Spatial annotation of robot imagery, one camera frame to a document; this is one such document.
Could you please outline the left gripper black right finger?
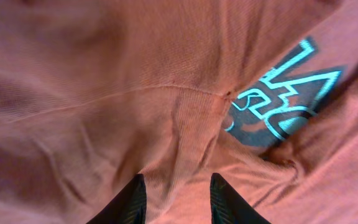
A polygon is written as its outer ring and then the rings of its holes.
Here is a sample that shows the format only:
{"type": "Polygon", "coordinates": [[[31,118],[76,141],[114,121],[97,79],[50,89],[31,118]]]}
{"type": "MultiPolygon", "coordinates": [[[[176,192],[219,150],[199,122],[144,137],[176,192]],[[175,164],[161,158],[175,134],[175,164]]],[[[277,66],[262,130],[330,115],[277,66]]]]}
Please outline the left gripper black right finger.
{"type": "Polygon", "coordinates": [[[218,173],[210,182],[212,224],[270,224],[218,173]]]}

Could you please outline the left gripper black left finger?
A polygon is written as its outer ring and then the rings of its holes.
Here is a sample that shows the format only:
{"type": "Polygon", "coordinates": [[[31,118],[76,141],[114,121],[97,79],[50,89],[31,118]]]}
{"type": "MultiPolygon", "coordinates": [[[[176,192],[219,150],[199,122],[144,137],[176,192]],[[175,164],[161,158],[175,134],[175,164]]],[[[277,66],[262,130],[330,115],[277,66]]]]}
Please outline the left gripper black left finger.
{"type": "Polygon", "coordinates": [[[134,178],[86,224],[145,224],[147,192],[143,174],[134,178]]]}

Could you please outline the orange McKinney Boyd soccer t-shirt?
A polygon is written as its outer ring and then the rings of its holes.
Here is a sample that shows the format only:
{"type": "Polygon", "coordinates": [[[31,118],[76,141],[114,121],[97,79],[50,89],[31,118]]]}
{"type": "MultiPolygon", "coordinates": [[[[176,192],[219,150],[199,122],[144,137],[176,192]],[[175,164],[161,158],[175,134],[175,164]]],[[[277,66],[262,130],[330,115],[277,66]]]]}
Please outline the orange McKinney Boyd soccer t-shirt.
{"type": "Polygon", "coordinates": [[[358,1],[0,1],[0,223],[358,223],[358,1]]]}

